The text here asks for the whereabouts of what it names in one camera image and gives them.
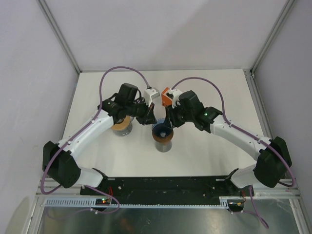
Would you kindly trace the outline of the orange coffee filter box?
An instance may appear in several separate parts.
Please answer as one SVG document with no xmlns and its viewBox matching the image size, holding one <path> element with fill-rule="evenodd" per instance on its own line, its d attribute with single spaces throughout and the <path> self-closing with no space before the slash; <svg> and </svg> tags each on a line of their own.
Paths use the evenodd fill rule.
<svg viewBox="0 0 312 234">
<path fill-rule="evenodd" d="M 163 107 L 172 105 L 172 99 L 169 96 L 167 96 L 170 91 L 171 89 L 169 87 L 166 87 L 161 93 L 161 102 Z"/>
</svg>

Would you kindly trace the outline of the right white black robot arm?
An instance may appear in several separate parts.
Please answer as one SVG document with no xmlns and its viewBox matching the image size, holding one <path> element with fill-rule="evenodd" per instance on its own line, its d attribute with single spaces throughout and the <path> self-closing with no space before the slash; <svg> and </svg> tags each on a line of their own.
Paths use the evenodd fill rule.
<svg viewBox="0 0 312 234">
<path fill-rule="evenodd" d="M 178 128 L 186 122 L 209 134 L 219 136 L 245 151 L 256 161 L 252 166 L 233 170 L 225 183 L 229 195 L 237 195 L 242 188 L 261 183 L 273 188 L 291 167 L 292 162 L 285 140 L 253 135 L 225 120 L 225 114 L 214 107 L 204 107 L 193 91 L 181 92 L 166 88 L 161 93 L 166 109 L 165 123 Z"/>
</svg>

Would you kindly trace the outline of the blue glass dripper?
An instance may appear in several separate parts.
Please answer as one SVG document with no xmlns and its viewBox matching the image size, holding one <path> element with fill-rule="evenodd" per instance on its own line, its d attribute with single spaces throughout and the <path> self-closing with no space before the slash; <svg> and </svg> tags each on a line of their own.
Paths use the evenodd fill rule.
<svg viewBox="0 0 312 234">
<path fill-rule="evenodd" d="M 172 128 L 166 124 L 166 120 L 164 118 L 159 118 L 157 122 L 152 125 L 152 133 L 157 137 L 165 138 L 172 132 Z"/>
</svg>

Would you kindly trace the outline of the glass server pitcher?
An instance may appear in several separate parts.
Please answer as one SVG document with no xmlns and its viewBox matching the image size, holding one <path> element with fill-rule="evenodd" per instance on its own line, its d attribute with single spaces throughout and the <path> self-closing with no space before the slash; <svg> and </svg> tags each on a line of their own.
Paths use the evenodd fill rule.
<svg viewBox="0 0 312 234">
<path fill-rule="evenodd" d="M 133 129 L 133 119 L 133 117 L 126 116 L 124 119 L 119 120 L 111 127 L 114 134 L 119 137 L 128 135 Z"/>
</svg>

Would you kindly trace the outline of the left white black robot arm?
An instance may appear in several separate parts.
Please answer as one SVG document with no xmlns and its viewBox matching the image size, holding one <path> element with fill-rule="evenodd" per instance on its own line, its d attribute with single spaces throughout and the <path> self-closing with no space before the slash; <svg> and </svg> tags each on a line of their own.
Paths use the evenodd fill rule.
<svg viewBox="0 0 312 234">
<path fill-rule="evenodd" d="M 63 188 L 70 188 L 74 184 L 87 185 L 97 195 L 104 194 L 108 183 L 103 180 L 102 173 L 79 167 L 77 160 L 93 140 L 127 117 L 136 118 L 141 125 L 156 122 L 153 100 L 159 97 L 159 91 L 147 88 L 139 97 L 137 94 L 139 89 L 136 86 L 122 84 L 117 93 L 100 100 L 95 114 L 73 134 L 58 143 L 47 142 L 43 147 L 44 174 Z"/>
</svg>

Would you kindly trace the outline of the glass carafe with brown band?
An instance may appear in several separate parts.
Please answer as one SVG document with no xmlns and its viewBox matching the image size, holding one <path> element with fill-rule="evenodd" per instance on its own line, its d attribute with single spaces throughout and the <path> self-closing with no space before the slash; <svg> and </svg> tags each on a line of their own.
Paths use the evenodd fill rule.
<svg viewBox="0 0 312 234">
<path fill-rule="evenodd" d="M 155 143 L 156 149 L 159 152 L 165 153 L 171 150 L 172 148 L 172 142 L 168 141 L 168 142 L 158 142 L 156 141 Z"/>
</svg>

